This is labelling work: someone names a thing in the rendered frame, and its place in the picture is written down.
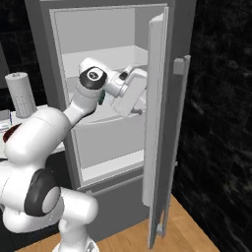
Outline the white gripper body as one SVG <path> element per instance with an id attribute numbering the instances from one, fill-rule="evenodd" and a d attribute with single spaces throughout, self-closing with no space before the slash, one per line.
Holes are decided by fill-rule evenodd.
<path id="1" fill-rule="evenodd" d="M 113 109 L 121 116 L 128 117 L 138 102 L 141 94 L 147 86 L 147 72 L 142 69 L 134 69 L 125 80 L 122 97 L 117 98 L 113 103 Z"/>

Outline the grey fridge door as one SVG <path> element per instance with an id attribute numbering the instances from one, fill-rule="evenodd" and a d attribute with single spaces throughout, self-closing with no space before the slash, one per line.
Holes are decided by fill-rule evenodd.
<path id="1" fill-rule="evenodd" d="M 167 108 L 168 86 L 173 75 L 173 63 L 181 44 L 176 39 L 175 19 L 178 7 L 165 7 L 163 13 L 150 20 L 148 89 L 145 128 L 145 151 L 142 202 L 150 208 L 148 247 L 153 248 L 161 212 L 160 167 L 163 146 L 163 128 Z"/>

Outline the grey fridge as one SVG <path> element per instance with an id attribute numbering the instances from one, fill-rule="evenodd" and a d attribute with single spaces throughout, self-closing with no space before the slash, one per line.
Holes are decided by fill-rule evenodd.
<path id="1" fill-rule="evenodd" d="M 79 80 L 79 65 L 94 58 L 121 72 L 129 66 L 148 74 L 150 20 L 176 5 L 180 56 L 190 55 L 197 0 L 25 0 L 49 105 L 64 110 Z M 147 87 L 135 109 L 122 117 L 105 96 L 95 113 L 82 119 L 64 146 L 74 189 L 144 173 Z"/>

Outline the grey fridge drawer front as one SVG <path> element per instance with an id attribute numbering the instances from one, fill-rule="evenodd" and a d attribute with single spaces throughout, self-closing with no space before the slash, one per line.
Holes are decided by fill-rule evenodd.
<path id="1" fill-rule="evenodd" d="M 98 202 L 98 214 L 88 225 L 94 241 L 101 241 L 149 217 L 149 208 L 142 203 L 143 176 L 111 179 L 97 186 L 82 189 Z"/>

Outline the dark red bowl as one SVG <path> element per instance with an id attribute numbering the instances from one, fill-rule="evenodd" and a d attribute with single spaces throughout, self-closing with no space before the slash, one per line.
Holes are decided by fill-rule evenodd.
<path id="1" fill-rule="evenodd" d="M 3 141 L 6 143 L 12 134 L 22 125 L 22 123 L 12 126 L 9 130 L 7 130 L 3 135 Z"/>

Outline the white paper towel roll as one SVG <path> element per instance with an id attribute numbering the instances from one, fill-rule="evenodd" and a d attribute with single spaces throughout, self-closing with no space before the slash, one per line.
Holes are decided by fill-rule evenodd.
<path id="1" fill-rule="evenodd" d="M 16 110 L 16 116 L 21 119 L 30 117 L 37 111 L 29 75 L 25 72 L 9 74 L 5 77 L 12 102 Z"/>

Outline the small pale box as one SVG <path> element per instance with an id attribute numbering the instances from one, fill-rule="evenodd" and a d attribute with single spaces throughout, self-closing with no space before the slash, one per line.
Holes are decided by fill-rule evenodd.
<path id="1" fill-rule="evenodd" d="M 5 132 L 10 129 L 11 123 L 11 112 L 9 109 L 0 110 L 0 132 Z"/>

